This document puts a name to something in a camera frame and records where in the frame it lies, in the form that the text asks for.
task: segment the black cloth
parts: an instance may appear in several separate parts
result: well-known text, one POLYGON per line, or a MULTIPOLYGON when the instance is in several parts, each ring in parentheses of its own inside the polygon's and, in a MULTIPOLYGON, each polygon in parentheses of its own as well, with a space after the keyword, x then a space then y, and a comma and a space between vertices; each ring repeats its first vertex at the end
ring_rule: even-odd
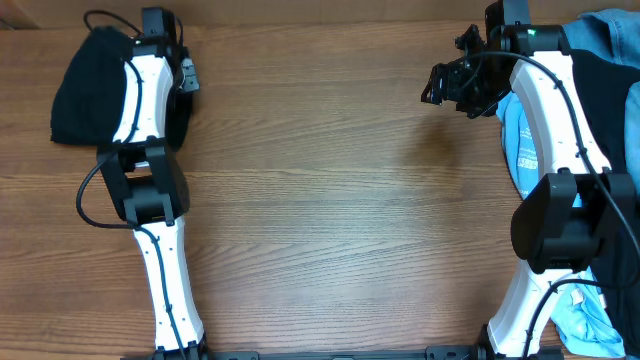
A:
MULTIPOLYGON (((611 170, 626 173, 625 103, 631 85, 640 81, 640 70, 614 65, 584 50, 572 50, 571 56, 576 90, 593 137, 609 159, 611 170)), ((636 203, 628 220, 638 236, 640 204, 636 203)), ((591 270, 598 281, 626 285, 640 271, 639 265, 635 246, 621 229, 608 251, 594 259, 591 270)), ((602 289, 602 292, 611 323, 624 340, 625 352, 640 356, 640 284, 623 291, 602 289)))
POLYGON ((75 54, 51 109, 51 140, 68 145, 111 143, 127 87, 125 58, 133 40, 112 27, 94 29, 75 54))

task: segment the blue towel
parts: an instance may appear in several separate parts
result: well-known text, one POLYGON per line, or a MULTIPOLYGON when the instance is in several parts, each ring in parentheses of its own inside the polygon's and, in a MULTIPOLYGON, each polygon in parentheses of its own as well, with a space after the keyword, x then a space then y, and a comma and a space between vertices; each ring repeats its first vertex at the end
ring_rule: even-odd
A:
MULTIPOLYGON (((619 9, 580 16, 565 25, 571 47, 589 50, 615 64, 640 68, 640 13, 619 9)), ((531 130, 518 97, 510 93, 498 104, 502 122, 502 146, 509 172, 523 198, 538 183, 538 161, 531 130)), ((625 104, 625 157, 627 170, 640 189, 640 83, 629 90, 625 104)), ((576 199, 574 206, 579 206, 576 199)), ((584 275, 593 279, 591 269, 584 275)), ((551 315, 567 349, 578 355, 625 356, 623 341, 600 302, 600 290, 592 286, 567 285, 551 315), (576 292, 582 300, 575 301, 576 292)))

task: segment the wooden table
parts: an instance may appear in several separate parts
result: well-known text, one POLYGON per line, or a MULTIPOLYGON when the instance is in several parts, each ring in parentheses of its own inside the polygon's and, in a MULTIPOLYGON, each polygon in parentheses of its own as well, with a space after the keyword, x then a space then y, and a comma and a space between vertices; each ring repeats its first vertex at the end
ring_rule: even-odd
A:
MULTIPOLYGON (((178 161, 191 189, 191 285, 213 349, 475 340, 514 271, 520 199, 495 118, 419 101, 467 26, 186 29, 202 89, 178 161)), ((75 212, 95 150, 49 141, 53 97, 86 35, 0 32, 0 359, 153 351, 131 233, 75 212)), ((84 202, 116 220, 100 177, 84 202)))

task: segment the light blue fabric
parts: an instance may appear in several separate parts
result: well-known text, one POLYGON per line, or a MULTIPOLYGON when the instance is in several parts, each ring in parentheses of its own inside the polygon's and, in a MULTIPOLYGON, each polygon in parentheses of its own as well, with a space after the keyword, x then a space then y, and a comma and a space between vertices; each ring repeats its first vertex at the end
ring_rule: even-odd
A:
MULTIPOLYGON (((583 14, 564 28, 573 49, 589 50, 612 63, 640 68, 640 13, 608 9, 583 14)), ((538 161, 529 123, 513 93, 500 101, 496 114, 503 125, 502 146, 509 172, 520 195, 526 198, 538 182, 538 161)), ((640 189, 640 83, 631 87, 627 97, 624 141, 627 170, 636 189, 640 189)), ((585 278, 593 278, 591 269, 585 278)), ((612 327, 598 293, 594 287, 567 285, 551 319, 570 352, 623 357, 622 338, 612 327), (584 294, 584 301, 574 305, 571 293, 576 289, 584 294)))

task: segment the blue cloth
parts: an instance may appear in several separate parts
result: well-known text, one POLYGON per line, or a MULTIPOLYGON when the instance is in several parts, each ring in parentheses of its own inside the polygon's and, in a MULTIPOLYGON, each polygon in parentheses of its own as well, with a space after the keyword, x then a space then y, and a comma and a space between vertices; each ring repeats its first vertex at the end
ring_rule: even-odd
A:
MULTIPOLYGON (((580 16, 564 26, 573 49, 585 49, 619 65, 640 68, 640 13, 608 9, 580 16)), ((498 104, 496 115, 502 122, 502 146, 509 172, 523 198, 538 183, 538 161, 527 117, 518 97, 510 93, 498 104)), ((640 189, 640 83, 629 90, 625 104, 625 157, 627 171, 640 189)), ((585 278, 593 278, 591 269, 585 278)), ((551 319, 567 349, 578 355, 623 357, 623 341, 611 325, 599 298, 599 290, 583 285, 567 285, 551 319), (584 300, 573 303, 579 290, 584 300)))

